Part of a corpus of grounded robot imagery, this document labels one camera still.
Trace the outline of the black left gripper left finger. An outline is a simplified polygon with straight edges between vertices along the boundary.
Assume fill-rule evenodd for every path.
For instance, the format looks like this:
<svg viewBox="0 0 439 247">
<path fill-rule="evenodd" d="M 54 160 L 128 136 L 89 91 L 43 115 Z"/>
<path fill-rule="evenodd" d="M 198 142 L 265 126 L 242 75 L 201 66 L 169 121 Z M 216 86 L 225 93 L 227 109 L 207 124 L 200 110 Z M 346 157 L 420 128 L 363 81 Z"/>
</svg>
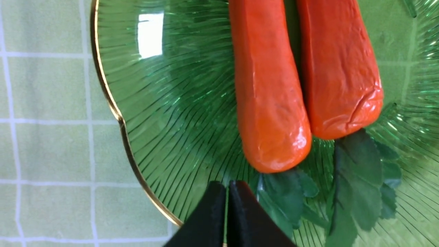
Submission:
<svg viewBox="0 0 439 247">
<path fill-rule="evenodd" d="M 200 202 L 165 247 L 221 247 L 224 239 L 226 188 L 211 181 Z"/>
</svg>

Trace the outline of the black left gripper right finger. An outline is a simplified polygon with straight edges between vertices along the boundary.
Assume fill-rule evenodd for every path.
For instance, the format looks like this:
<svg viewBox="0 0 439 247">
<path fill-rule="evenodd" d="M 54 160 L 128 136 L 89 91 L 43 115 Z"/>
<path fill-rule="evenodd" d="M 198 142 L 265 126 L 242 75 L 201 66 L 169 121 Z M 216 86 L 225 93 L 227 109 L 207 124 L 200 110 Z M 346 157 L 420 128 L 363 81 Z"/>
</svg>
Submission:
<svg viewBox="0 0 439 247">
<path fill-rule="evenodd" d="M 295 247 L 272 221 L 244 181 L 229 183 L 228 247 Z"/>
</svg>

